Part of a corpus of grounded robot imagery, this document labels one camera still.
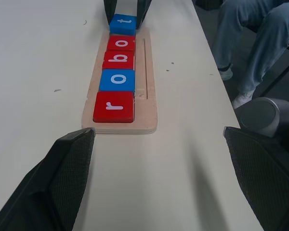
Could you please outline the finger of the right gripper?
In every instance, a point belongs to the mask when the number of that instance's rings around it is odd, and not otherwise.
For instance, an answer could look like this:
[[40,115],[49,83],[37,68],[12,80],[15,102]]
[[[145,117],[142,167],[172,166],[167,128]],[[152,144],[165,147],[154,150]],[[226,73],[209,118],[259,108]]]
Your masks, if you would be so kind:
[[116,10],[116,5],[117,0],[104,0],[104,8],[108,24],[110,24],[111,20],[113,19]]
[[140,29],[152,0],[137,1],[136,29]]

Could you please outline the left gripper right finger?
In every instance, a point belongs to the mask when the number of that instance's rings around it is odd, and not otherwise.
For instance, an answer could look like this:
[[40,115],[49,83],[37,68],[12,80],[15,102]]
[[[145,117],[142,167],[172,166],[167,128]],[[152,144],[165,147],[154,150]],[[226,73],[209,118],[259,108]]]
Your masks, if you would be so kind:
[[289,231],[289,153],[273,138],[225,127],[239,186],[265,231]]

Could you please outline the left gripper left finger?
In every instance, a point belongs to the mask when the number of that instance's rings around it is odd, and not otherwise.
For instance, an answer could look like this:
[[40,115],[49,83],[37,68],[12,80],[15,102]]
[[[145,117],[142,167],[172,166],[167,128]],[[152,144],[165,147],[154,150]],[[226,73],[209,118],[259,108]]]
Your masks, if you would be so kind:
[[57,139],[0,211],[0,231],[71,231],[86,189],[94,128]]

